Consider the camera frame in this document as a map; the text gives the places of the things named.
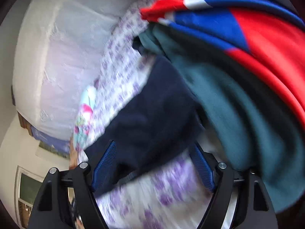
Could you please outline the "white framed window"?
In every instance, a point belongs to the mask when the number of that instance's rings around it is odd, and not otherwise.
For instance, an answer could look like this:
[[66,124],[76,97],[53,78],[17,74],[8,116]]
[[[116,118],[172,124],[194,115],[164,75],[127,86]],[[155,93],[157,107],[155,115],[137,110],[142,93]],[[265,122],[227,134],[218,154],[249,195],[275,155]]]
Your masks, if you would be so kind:
[[43,177],[17,166],[14,183],[14,206],[17,224],[27,228],[31,210],[43,182]]

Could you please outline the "navy blue pants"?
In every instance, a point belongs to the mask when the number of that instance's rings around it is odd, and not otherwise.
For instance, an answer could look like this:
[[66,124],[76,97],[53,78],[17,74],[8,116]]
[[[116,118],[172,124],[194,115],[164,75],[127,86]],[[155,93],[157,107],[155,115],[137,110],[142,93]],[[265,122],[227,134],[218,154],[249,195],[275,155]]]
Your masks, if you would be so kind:
[[175,158],[202,132],[202,108],[170,61],[158,56],[146,85],[86,149],[88,158],[114,141],[117,154],[106,176],[97,171],[94,195],[140,177]]

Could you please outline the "blue landscape wall poster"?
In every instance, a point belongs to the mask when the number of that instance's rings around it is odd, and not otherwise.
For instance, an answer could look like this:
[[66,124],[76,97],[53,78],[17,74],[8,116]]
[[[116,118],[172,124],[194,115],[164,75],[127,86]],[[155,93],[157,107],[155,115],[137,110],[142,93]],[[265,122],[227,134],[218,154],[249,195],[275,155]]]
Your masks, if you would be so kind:
[[33,134],[33,137],[40,141],[39,147],[42,149],[45,149],[53,154],[56,154],[60,157],[63,157],[65,159],[70,158],[70,143],[69,141],[64,141],[61,139],[57,139],[54,137],[51,137],[39,130],[37,130],[35,127],[31,126],[31,132]]

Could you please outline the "dark teal garment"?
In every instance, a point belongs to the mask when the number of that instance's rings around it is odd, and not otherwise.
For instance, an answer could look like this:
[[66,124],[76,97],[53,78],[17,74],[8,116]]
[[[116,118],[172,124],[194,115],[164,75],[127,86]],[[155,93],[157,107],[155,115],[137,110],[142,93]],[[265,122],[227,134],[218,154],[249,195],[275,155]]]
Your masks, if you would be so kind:
[[203,107],[233,168],[259,170],[276,212],[299,200],[304,130],[266,84],[211,44],[160,24],[150,24],[132,46],[170,60]]

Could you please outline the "folded teal pink floral blanket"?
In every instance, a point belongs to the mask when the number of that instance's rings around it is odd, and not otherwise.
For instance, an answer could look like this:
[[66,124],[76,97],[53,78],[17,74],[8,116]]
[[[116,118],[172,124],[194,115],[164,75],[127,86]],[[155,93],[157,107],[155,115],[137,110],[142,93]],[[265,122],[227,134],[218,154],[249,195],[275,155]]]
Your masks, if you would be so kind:
[[81,95],[79,110],[75,119],[73,130],[73,147],[81,152],[86,147],[86,141],[91,128],[93,109],[96,104],[97,89],[89,85]]

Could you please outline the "red blue white garment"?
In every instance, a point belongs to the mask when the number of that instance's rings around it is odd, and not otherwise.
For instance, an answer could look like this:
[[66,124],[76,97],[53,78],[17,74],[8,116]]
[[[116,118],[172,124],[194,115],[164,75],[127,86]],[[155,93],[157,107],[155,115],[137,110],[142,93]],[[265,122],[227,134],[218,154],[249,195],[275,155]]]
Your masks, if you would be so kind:
[[155,0],[140,15],[221,49],[304,122],[304,23],[283,5],[273,0]]

